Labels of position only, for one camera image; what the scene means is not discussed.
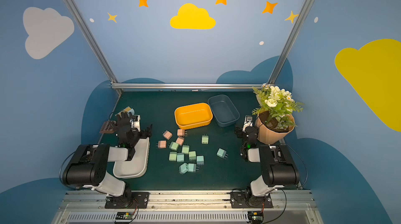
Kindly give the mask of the pink plug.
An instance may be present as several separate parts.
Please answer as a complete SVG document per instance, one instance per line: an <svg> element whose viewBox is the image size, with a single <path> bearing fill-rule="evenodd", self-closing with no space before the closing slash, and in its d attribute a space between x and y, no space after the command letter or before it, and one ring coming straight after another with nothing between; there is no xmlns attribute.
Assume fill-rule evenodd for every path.
<svg viewBox="0 0 401 224"><path fill-rule="evenodd" d="M165 131L162 135L167 140L169 140L173 136L173 134L169 131Z"/></svg>
<svg viewBox="0 0 401 224"><path fill-rule="evenodd" d="M160 141L158 142L157 147L158 147L159 149L165 149L165 148L167 147L167 141L166 141L166 140L160 140Z"/></svg>
<svg viewBox="0 0 401 224"><path fill-rule="evenodd" d="M184 129L178 129L178 130L177 130L177 135L178 135L179 137L185 137L185 136L188 135L188 133L187 133L187 131L184 130Z"/></svg>
<svg viewBox="0 0 401 224"><path fill-rule="evenodd" d="M178 137L175 141L178 145L182 146L184 143L184 138L183 137Z"/></svg>

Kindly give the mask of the blue plug isolated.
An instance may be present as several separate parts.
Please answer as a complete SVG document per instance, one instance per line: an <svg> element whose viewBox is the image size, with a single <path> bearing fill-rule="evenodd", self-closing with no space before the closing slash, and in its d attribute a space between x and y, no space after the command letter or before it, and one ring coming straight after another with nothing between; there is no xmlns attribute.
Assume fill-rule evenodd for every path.
<svg viewBox="0 0 401 224"><path fill-rule="evenodd" d="M224 149L222 149L222 148L219 148L219 150L218 150L218 152L217 152L216 155L217 155L219 158L222 158L222 159L227 159L227 158L228 158L227 151L224 150Z"/></svg>

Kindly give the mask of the green plug isolated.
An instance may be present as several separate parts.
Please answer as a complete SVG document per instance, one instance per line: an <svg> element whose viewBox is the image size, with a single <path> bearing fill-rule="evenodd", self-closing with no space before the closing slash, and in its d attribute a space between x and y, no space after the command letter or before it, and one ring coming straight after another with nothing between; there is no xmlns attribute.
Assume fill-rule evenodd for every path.
<svg viewBox="0 0 401 224"><path fill-rule="evenodd" d="M201 138L201 143L203 145L207 145L209 143L209 136L208 135L203 135Z"/></svg>

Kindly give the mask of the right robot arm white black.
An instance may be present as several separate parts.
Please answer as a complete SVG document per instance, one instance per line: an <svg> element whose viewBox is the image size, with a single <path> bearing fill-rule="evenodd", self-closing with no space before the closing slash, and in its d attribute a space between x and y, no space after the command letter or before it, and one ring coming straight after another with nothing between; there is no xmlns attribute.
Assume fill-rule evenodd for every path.
<svg viewBox="0 0 401 224"><path fill-rule="evenodd" d="M287 145L267 145L259 141L259 129L254 126L236 127L235 134L242 140L241 157L261 167L261 175L244 189L230 192L232 208L271 208L272 191L297 185L299 171Z"/></svg>

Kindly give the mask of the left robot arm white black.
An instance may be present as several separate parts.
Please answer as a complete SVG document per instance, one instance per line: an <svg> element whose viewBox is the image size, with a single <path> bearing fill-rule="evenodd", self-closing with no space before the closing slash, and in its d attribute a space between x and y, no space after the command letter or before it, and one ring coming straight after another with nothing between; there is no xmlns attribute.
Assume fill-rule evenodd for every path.
<svg viewBox="0 0 401 224"><path fill-rule="evenodd" d="M106 195L106 209L145 209L149 193L134 193L125 179L146 173L151 136L152 126L149 126L139 132L127 132L118 147L79 145L61 173L62 183Z"/></svg>

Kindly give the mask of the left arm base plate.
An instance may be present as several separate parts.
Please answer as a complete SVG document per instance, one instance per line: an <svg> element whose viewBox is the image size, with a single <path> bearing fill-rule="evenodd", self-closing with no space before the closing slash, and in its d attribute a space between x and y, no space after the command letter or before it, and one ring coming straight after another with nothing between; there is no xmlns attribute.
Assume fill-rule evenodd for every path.
<svg viewBox="0 0 401 224"><path fill-rule="evenodd" d="M131 192L130 196L119 197L108 196L105 202L105 209L145 209L149 202L149 192Z"/></svg>

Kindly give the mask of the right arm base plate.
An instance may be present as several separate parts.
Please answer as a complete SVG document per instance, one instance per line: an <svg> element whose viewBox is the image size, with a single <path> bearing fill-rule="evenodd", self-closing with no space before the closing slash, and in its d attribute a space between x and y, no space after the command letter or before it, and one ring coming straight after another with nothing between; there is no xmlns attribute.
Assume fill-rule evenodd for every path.
<svg viewBox="0 0 401 224"><path fill-rule="evenodd" d="M234 190L230 192L232 208L273 208L270 195L254 196L252 193Z"/></svg>

